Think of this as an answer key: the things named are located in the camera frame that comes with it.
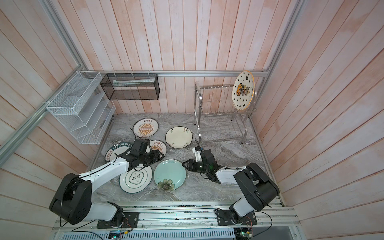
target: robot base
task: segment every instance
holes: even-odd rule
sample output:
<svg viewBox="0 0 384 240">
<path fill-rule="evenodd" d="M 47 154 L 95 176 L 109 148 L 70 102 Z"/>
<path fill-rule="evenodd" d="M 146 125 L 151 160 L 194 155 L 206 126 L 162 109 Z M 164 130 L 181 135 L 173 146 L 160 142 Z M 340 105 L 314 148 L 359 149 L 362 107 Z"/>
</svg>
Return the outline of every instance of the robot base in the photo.
<svg viewBox="0 0 384 240">
<path fill-rule="evenodd" d="M 136 228 L 137 222 L 139 220 L 139 212 L 124 212 L 124 218 L 123 218 L 123 226 L 122 228 Z M 108 224 L 108 221 L 99 220 L 97 223 L 98 229 L 105 229 L 105 228 L 112 228 L 111 225 Z"/>
<path fill-rule="evenodd" d="M 222 217 L 217 217 L 217 224 L 219 226 L 232 226 L 236 225 L 232 220 L 231 220 L 231 215 L 230 215 L 231 210 L 217 210 L 217 214 L 222 216 Z M 237 225 L 257 225 L 257 220 L 254 212 L 250 212 L 244 217 L 241 218 L 240 221 L 238 221 Z"/>
</svg>

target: wooden wall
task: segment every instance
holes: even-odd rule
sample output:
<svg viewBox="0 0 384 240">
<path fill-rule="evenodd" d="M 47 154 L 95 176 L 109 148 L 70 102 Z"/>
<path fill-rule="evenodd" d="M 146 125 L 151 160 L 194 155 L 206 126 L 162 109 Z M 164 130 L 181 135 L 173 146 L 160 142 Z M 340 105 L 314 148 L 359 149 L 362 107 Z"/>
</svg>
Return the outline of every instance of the wooden wall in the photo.
<svg viewBox="0 0 384 240">
<path fill-rule="evenodd" d="M 297 0 L 52 2 L 91 70 L 263 70 Z M 235 78 L 159 78 L 158 101 L 115 101 L 116 111 L 193 112 L 195 80 L 209 86 Z"/>
<path fill-rule="evenodd" d="M 384 237 L 383 13 L 308 1 L 253 117 L 308 239 Z"/>
<path fill-rule="evenodd" d="M 38 0 L 0 0 L 0 144 L 75 68 Z M 94 149 L 52 115 L 43 119 L 0 168 L 1 238 L 45 239 L 61 178 L 84 172 Z"/>
</svg>

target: plate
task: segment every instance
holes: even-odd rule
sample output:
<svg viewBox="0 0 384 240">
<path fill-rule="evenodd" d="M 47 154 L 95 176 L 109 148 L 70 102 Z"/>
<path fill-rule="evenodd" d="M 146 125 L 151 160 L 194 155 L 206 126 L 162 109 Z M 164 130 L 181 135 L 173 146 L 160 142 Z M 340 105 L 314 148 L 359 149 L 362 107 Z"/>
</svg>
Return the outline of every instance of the plate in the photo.
<svg viewBox="0 0 384 240">
<path fill-rule="evenodd" d="M 150 137 L 159 129 L 158 122 L 153 118 L 143 118 L 133 126 L 133 131 L 140 137 Z"/>
<path fill-rule="evenodd" d="M 164 154 L 164 156 L 167 154 L 167 145 L 165 143 L 163 143 L 162 141 L 160 140 L 151 140 L 151 142 L 149 143 L 152 150 L 159 150 L 162 154 Z"/>
<path fill-rule="evenodd" d="M 166 134 L 166 142 L 174 148 L 184 148 L 192 142 L 192 132 L 186 127 L 173 127 Z"/>
<path fill-rule="evenodd" d="M 143 168 L 143 165 L 139 164 L 135 168 L 136 170 L 131 169 L 129 172 L 120 175 L 120 187 L 125 192 L 140 192 L 151 182 L 152 169 L 150 166 Z"/>
<path fill-rule="evenodd" d="M 255 92 L 255 81 L 249 71 L 240 73 L 232 89 L 232 101 L 237 110 L 246 109 L 252 101 Z"/>
<path fill-rule="evenodd" d="M 180 187 L 184 183 L 186 176 L 187 173 L 185 168 L 181 165 L 181 162 L 175 159 L 168 159 L 160 162 L 153 173 L 153 179 L 155 180 L 156 185 L 159 188 L 162 186 L 162 189 L 167 191 L 175 190 Z"/>
<path fill-rule="evenodd" d="M 133 147 L 133 144 L 131 142 L 121 142 L 112 146 L 105 154 L 105 161 L 106 162 L 114 161 L 116 159 L 115 153 L 117 155 L 122 154 L 123 152 L 125 152 L 127 149 L 131 147 Z"/>
</svg>

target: black mesh basket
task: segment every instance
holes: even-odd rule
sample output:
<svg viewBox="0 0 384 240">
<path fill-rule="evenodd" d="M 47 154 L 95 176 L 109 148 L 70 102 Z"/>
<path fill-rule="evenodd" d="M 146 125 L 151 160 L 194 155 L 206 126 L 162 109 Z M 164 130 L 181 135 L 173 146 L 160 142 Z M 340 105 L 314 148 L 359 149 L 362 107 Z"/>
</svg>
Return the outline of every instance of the black mesh basket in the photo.
<svg viewBox="0 0 384 240">
<path fill-rule="evenodd" d="M 157 74 L 108 73 L 100 83 L 109 100 L 158 100 Z"/>
</svg>

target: gray marble surface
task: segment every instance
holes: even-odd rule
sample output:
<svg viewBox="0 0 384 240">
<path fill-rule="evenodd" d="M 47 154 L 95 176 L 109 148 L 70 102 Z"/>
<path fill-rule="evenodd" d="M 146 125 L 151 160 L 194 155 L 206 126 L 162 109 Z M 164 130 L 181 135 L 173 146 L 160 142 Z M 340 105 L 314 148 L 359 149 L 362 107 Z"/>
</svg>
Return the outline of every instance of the gray marble surface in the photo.
<svg viewBox="0 0 384 240">
<path fill-rule="evenodd" d="M 197 127 L 194 126 L 193 114 L 185 113 L 132 113 L 119 114 L 116 116 L 112 129 L 106 140 L 105 145 L 98 157 L 95 167 L 105 163 L 104 156 L 107 150 L 119 142 L 133 142 L 134 135 L 130 130 L 131 127 L 142 118 L 153 118 L 159 123 L 159 130 L 151 136 L 150 140 L 165 141 L 166 132 L 176 126 L 184 126 L 189 128 L 197 138 Z M 182 149 L 175 149 L 167 145 L 168 151 L 164 160 L 176 159 L 184 162 L 193 159 L 194 154 L 192 148 L 196 146 L 193 141 L 189 146 Z M 246 141 L 243 145 L 239 140 L 227 142 L 214 142 L 202 144 L 204 149 L 211 149 L 216 161 L 220 165 L 228 167 L 241 167 L 255 162 L 264 171 L 265 166 L 261 158 L 260 151 L 257 147 L 255 136 L 252 130 L 249 131 Z M 159 163 L 151 165 L 154 171 Z M 119 177 L 114 178 L 110 182 L 105 183 L 93 193 L 93 201 L 112 201 L 112 202 L 132 202 L 132 201 L 236 201 L 242 193 L 237 185 L 233 184 L 217 184 L 209 180 L 203 179 L 199 173 L 188 172 L 185 182 L 182 186 L 174 191 L 166 192 L 159 189 L 154 180 L 147 188 L 141 192 L 130 194 L 123 191 L 118 182 Z"/>
</svg>

